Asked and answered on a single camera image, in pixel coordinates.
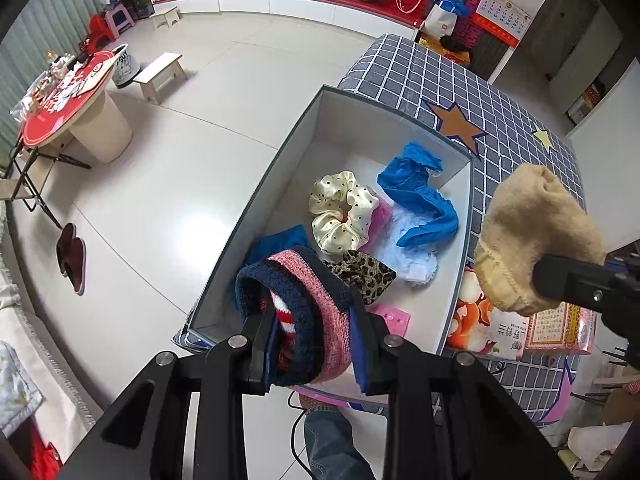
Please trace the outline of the red yellow gift box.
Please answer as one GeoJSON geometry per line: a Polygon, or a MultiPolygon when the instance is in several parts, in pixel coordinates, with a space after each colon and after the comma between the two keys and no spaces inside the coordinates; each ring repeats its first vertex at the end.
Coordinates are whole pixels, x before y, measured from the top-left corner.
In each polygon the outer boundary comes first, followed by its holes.
{"type": "Polygon", "coordinates": [[[418,44],[463,67],[469,67],[471,65],[471,49],[465,47],[463,44],[459,44],[450,36],[435,38],[427,35],[426,32],[420,32],[418,44]]]}

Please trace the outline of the blue mesh cloth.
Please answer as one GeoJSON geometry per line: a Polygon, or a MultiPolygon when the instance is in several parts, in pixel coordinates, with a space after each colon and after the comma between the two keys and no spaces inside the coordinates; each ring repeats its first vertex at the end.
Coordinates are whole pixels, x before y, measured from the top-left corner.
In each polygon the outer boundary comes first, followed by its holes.
{"type": "Polygon", "coordinates": [[[316,307],[314,300],[296,276],[280,261],[270,257],[295,247],[310,249],[301,224],[260,238],[250,249],[231,282],[231,300],[236,312],[248,318],[262,310],[264,297],[277,296],[292,313],[293,318],[309,318],[316,307]]]}
{"type": "Polygon", "coordinates": [[[398,247],[414,249],[457,234],[459,219],[454,205],[428,185],[430,175],[441,171],[442,161],[437,156],[421,144],[410,142],[376,178],[396,205],[420,220],[398,238],[398,247]]]}

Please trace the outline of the small white wooden stool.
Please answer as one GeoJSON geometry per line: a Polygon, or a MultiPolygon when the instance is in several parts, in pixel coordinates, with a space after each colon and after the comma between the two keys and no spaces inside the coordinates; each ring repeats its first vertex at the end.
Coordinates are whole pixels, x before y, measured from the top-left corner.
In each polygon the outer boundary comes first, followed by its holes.
{"type": "Polygon", "coordinates": [[[134,82],[140,87],[145,101],[158,104],[158,89],[162,84],[171,79],[188,79],[181,65],[182,58],[182,53],[165,52],[134,77],[134,82]]]}

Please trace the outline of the red white tv cabinet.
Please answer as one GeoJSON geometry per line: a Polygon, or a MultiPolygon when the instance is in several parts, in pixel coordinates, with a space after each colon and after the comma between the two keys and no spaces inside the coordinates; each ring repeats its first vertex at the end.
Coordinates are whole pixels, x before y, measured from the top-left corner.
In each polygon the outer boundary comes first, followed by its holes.
{"type": "Polygon", "coordinates": [[[158,0],[153,6],[157,13],[174,6],[182,14],[239,12],[285,16],[373,38],[395,34],[413,40],[431,11],[432,0],[423,0],[412,13],[404,11],[400,0],[158,0]]]}

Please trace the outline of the red round table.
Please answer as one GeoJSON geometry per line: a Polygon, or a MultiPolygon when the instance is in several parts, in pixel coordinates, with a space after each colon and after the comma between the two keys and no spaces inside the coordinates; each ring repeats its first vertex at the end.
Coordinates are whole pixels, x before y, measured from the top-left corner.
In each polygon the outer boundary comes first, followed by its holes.
{"type": "Polygon", "coordinates": [[[69,72],[25,120],[24,147],[43,148],[69,133],[102,164],[119,158],[132,140],[130,125],[106,91],[119,58],[102,50],[86,66],[69,72]]]}

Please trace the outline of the red plastic stool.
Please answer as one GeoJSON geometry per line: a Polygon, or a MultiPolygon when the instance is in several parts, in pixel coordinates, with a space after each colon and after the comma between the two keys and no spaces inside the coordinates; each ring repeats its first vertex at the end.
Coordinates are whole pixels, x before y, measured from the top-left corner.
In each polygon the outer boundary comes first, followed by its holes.
{"type": "Polygon", "coordinates": [[[86,38],[78,44],[79,51],[93,55],[115,41],[115,36],[101,14],[93,14],[86,38]]]}

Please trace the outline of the blue white ceramic vase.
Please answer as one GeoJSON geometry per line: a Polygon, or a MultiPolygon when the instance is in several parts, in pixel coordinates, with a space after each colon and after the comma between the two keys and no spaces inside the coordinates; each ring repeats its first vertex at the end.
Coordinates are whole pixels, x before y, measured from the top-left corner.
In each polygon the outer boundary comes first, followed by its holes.
{"type": "Polygon", "coordinates": [[[141,72],[141,66],[128,51],[128,44],[121,44],[113,50],[113,53],[116,61],[112,81],[116,88],[124,88],[131,84],[141,72]]]}

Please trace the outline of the cream polka dot scrunchie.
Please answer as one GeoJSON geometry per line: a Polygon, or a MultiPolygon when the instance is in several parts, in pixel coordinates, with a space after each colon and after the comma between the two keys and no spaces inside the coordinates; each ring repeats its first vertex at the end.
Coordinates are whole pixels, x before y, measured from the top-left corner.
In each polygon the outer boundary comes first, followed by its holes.
{"type": "Polygon", "coordinates": [[[367,243],[373,211],[380,200],[351,171],[326,174],[312,185],[308,211],[311,234],[326,255],[343,255],[367,243]]]}

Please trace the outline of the pink sponge block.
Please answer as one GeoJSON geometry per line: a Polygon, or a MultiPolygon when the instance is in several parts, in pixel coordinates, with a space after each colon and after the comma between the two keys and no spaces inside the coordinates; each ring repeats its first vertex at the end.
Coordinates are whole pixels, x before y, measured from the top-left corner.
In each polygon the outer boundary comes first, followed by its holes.
{"type": "Polygon", "coordinates": [[[368,241],[359,248],[360,252],[371,249],[381,234],[385,231],[393,215],[393,207],[385,200],[380,200],[378,206],[373,211],[371,224],[368,232],[368,241]]]}
{"type": "Polygon", "coordinates": [[[382,318],[392,335],[406,336],[411,318],[409,313],[390,304],[374,304],[369,308],[369,312],[382,318]]]}

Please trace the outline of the pink navy knit hat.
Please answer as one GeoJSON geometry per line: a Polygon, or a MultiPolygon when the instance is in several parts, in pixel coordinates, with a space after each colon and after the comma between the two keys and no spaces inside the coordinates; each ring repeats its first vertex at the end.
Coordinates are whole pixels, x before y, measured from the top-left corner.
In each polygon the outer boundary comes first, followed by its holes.
{"type": "Polygon", "coordinates": [[[239,270],[235,301],[243,320],[273,308],[266,344],[266,384],[329,382],[352,364],[352,290],[304,246],[282,250],[239,270]]]}

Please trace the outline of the pink yellow paper box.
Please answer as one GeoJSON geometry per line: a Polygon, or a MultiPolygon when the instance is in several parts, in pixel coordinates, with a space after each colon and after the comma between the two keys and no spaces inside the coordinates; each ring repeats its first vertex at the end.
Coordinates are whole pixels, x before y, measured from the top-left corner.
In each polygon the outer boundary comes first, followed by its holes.
{"type": "Polygon", "coordinates": [[[596,312],[561,302],[559,307],[536,313],[529,319],[525,350],[588,356],[596,339],[597,322],[596,312]]]}

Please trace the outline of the leopard print scrunchie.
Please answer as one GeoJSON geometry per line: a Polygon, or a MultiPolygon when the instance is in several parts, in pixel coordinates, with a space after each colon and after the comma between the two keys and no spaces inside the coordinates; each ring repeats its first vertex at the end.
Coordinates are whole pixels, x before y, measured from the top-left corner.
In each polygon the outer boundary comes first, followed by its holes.
{"type": "Polygon", "coordinates": [[[326,260],[329,270],[356,289],[365,306],[374,304],[396,280],[396,272],[359,250],[346,250],[337,260],[326,260]]]}

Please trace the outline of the light blue fluffy duster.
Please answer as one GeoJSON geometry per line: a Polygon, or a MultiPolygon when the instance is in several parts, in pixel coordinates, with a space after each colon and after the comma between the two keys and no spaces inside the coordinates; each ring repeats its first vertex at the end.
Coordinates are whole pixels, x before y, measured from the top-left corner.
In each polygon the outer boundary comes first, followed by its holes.
{"type": "Polygon", "coordinates": [[[432,218],[431,214],[415,214],[404,207],[393,206],[390,222],[378,234],[368,254],[394,270],[398,280],[412,286],[430,284],[438,269],[436,246],[426,243],[409,248],[400,247],[397,242],[410,229],[427,224],[432,218]]]}

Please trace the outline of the beige knit hat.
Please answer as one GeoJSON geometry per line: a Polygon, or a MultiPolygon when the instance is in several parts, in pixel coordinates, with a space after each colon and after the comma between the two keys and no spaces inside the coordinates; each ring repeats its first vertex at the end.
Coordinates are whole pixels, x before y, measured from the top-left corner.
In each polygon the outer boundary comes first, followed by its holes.
{"type": "Polygon", "coordinates": [[[528,318],[556,308],[533,284],[545,255],[601,264],[603,240],[574,196],[547,167],[521,164],[495,189],[474,252],[474,269],[491,304],[528,318]]]}

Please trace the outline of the white storage box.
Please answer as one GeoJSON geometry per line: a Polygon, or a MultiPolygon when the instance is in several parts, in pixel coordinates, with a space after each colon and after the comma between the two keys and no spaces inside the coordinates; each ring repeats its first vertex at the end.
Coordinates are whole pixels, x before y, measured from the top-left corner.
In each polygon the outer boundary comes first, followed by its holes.
{"type": "Polygon", "coordinates": [[[231,289],[250,248],[264,236],[302,226],[321,258],[327,256],[323,235],[346,248],[374,240],[372,214],[392,202],[378,175],[410,143],[439,158],[442,166],[427,170],[427,185],[452,203],[459,226],[431,250],[434,278],[425,285],[396,278],[381,300],[409,313],[408,341],[442,352],[469,244],[472,157],[400,110],[332,87],[319,90],[257,185],[192,311],[190,333],[218,344],[241,329],[231,289]]]}

